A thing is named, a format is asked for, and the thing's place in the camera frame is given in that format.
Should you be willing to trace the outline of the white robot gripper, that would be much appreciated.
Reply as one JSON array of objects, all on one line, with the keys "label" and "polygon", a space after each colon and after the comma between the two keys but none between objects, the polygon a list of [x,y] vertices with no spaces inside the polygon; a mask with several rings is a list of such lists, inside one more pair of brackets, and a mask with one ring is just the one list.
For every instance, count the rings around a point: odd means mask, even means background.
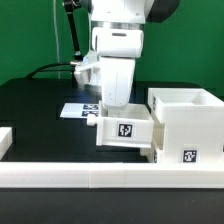
[{"label": "white robot gripper", "polygon": [[100,58],[102,103],[105,109],[123,109],[129,102],[135,60]]}]

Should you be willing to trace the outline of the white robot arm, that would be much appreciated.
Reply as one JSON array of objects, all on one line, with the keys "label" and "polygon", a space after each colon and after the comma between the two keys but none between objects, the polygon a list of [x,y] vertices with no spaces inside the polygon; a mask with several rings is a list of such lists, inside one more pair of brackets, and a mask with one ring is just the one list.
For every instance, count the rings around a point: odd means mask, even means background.
[{"label": "white robot arm", "polygon": [[180,0],[79,0],[89,15],[90,50],[77,70],[93,71],[88,83],[101,89],[105,109],[123,109],[129,102],[144,25],[165,21],[179,4]]}]

